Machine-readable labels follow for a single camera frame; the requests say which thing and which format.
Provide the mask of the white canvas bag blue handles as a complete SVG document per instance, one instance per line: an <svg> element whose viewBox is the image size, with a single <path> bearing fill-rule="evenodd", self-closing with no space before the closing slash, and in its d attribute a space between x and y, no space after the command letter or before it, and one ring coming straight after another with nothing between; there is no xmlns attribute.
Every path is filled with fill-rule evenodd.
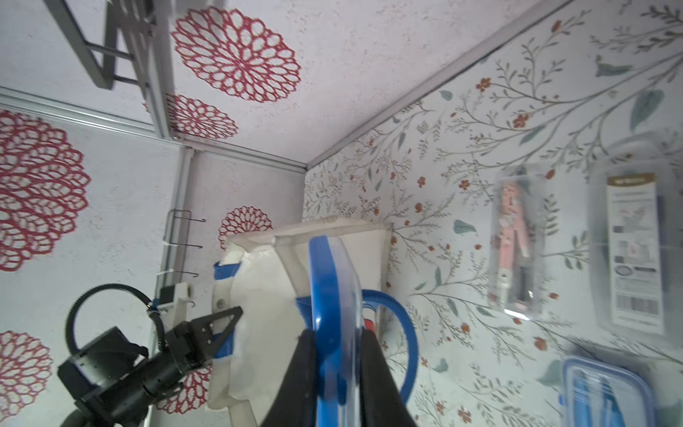
<svg viewBox="0 0 683 427"><path fill-rule="evenodd" d="M240 306L244 314L213 359L207 405L227 413L234 426L261 426L300 335L307 329L314 332L309 242L319 236L338 237L347 248L362 289L362 333L375 333L407 406L419 348L407 310L381 288L391 227L332 216L222 239L224 253L213 268L213 308Z"/></svg>

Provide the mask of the pink compass clear case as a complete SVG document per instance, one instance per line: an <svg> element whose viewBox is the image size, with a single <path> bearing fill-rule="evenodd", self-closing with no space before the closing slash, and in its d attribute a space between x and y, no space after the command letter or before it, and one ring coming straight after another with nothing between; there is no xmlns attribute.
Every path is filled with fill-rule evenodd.
<svg viewBox="0 0 683 427"><path fill-rule="evenodd" d="M517 167L494 183L487 300L516 320L542 311L546 179L541 169Z"/></svg>

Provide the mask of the clear pen case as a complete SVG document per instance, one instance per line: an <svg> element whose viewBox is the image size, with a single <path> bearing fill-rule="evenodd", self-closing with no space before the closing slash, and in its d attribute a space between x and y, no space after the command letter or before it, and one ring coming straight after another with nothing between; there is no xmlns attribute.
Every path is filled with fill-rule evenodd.
<svg viewBox="0 0 683 427"><path fill-rule="evenodd" d="M588 178L590 285L598 324L640 343L682 344L682 142L615 142Z"/></svg>

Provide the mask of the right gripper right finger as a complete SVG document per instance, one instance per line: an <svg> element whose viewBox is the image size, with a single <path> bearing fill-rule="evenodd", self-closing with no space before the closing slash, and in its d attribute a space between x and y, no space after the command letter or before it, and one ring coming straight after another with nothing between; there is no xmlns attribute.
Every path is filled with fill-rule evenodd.
<svg viewBox="0 0 683 427"><path fill-rule="evenodd" d="M360 420L363 427L416 427L370 330L361 336Z"/></svg>

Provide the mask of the blue-rimmed clear case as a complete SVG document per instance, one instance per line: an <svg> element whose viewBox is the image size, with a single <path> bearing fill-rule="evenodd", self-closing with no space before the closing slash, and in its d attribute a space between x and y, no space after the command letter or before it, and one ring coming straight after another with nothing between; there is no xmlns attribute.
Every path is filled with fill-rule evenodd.
<svg viewBox="0 0 683 427"><path fill-rule="evenodd" d="M317 352L317 425L359 426L362 289L338 237L309 242L312 325Z"/></svg>

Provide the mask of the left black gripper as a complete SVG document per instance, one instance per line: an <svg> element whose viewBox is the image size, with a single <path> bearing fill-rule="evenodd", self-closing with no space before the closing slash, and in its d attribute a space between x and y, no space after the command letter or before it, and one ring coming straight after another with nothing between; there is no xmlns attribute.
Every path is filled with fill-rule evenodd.
<svg viewBox="0 0 683 427"><path fill-rule="evenodd" d="M116 327L101 334L58 368L76 406L62 425L142 425L150 406L181 391L183 378L219 353L243 314L236 306L183 321L153 356Z"/></svg>

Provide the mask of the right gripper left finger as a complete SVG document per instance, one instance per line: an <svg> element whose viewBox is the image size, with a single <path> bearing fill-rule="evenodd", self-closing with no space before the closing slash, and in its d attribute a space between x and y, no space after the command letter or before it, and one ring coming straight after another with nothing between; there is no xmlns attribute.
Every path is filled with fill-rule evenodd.
<svg viewBox="0 0 683 427"><path fill-rule="evenodd" d="M298 339L279 392L261 427L316 425L318 364L315 334L307 329Z"/></svg>

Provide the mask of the clear blue-trim compass case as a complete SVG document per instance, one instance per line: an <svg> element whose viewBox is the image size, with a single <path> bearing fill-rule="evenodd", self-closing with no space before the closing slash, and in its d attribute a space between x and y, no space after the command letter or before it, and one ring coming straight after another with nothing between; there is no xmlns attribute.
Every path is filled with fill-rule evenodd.
<svg viewBox="0 0 683 427"><path fill-rule="evenodd" d="M630 370L572 356L562 362L560 373L562 426L657 425L655 395Z"/></svg>

